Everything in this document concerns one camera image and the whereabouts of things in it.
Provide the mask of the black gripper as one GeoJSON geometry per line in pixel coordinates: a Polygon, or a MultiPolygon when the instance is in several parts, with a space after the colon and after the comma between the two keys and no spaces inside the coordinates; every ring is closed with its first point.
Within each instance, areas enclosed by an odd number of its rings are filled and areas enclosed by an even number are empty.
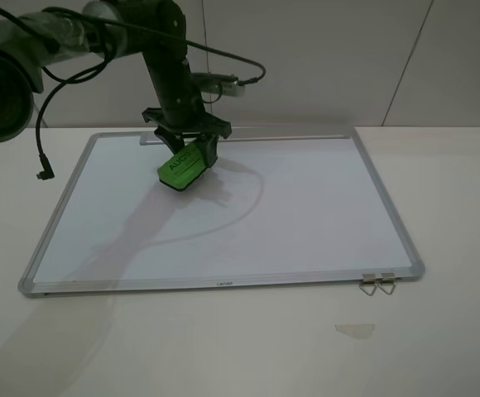
{"type": "Polygon", "coordinates": [[[230,122],[206,112],[204,107],[180,105],[147,108],[142,116],[145,122],[157,125],[154,135],[172,154],[177,154],[185,147],[186,137],[198,136],[193,143],[208,169],[218,159],[218,137],[227,139],[232,134],[230,122]]]}

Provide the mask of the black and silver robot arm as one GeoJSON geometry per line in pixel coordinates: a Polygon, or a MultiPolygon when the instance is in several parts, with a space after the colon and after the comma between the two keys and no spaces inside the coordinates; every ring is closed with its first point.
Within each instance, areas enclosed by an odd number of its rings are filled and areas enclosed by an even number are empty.
{"type": "Polygon", "coordinates": [[[82,12],[48,7],[20,17],[0,8],[0,143],[29,124],[45,67],[88,53],[104,63],[141,54],[159,101],[143,117],[171,151],[191,136],[213,165],[231,127],[205,110],[187,48],[185,15],[172,1],[93,1],[82,12]]]}

